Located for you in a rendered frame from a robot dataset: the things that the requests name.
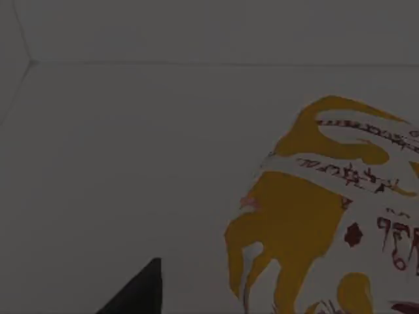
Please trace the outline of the white and yellow printed packet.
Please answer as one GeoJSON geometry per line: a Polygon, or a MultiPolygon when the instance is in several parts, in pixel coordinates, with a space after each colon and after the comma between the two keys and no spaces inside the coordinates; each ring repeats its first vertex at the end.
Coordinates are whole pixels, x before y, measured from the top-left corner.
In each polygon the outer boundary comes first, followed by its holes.
{"type": "Polygon", "coordinates": [[[419,126],[306,106],[225,231],[244,314],[419,314],[419,126]]]}

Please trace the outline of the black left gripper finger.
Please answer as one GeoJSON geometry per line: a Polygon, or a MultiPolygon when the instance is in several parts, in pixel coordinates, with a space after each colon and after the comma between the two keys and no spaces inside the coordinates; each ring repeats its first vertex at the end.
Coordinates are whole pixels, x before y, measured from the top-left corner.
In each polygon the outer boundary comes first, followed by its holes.
{"type": "Polygon", "coordinates": [[[153,258],[95,314],[162,314],[161,258],[153,258]]]}

